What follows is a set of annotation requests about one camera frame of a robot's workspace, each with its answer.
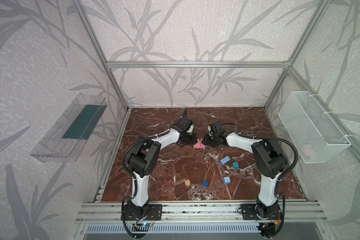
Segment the blue rectangular block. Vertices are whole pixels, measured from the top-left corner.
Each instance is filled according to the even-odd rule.
[[[229,156],[224,157],[223,159],[220,160],[221,164],[226,164],[227,162],[229,162],[231,159],[229,158]]]
[[[225,184],[231,183],[231,179],[229,177],[224,177]]]

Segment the brown marble surface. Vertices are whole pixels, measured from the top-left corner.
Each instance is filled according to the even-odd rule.
[[[134,108],[129,117],[120,148],[116,155],[102,201],[117,202],[132,192],[131,177],[121,167],[121,157],[127,147],[141,135],[162,132],[168,124],[176,122],[182,108]],[[263,108],[188,108],[188,118],[194,123],[194,132],[202,139],[209,124],[235,122],[238,130],[250,136],[274,136]],[[233,126],[225,125],[226,130]],[[220,160],[231,160],[222,165]],[[238,162],[239,169],[232,163]],[[223,177],[229,176],[230,184]],[[191,185],[185,186],[189,179]],[[208,181],[208,187],[202,182]],[[149,197],[158,200],[249,200],[256,199],[260,191],[260,172],[256,169],[253,154],[239,148],[220,146],[195,149],[171,144],[160,151],[155,170],[150,176]],[[293,173],[287,174],[279,185],[288,199],[303,199],[304,195]]]

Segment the leaf pattern wallpaper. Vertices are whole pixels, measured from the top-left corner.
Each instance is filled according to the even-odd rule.
[[[0,239],[66,239],[125,111],[69,1],[0,0]],[[108,107],[75,163],[30,151],[77,93]]]
[[[318,2],[82,1],[108,61],[285,61]],[[131,106],[263,106],[280,72],[113,69]]]
[[[293,67],[360,141],[360,0],[333,0]],[[301,89],[287,77],[267,109],[277,135],[287,138],[278,111],[291,91]],[[322,164],[300,161],[295,172],[337,238],[360,239],[360,163],[352,153]]]

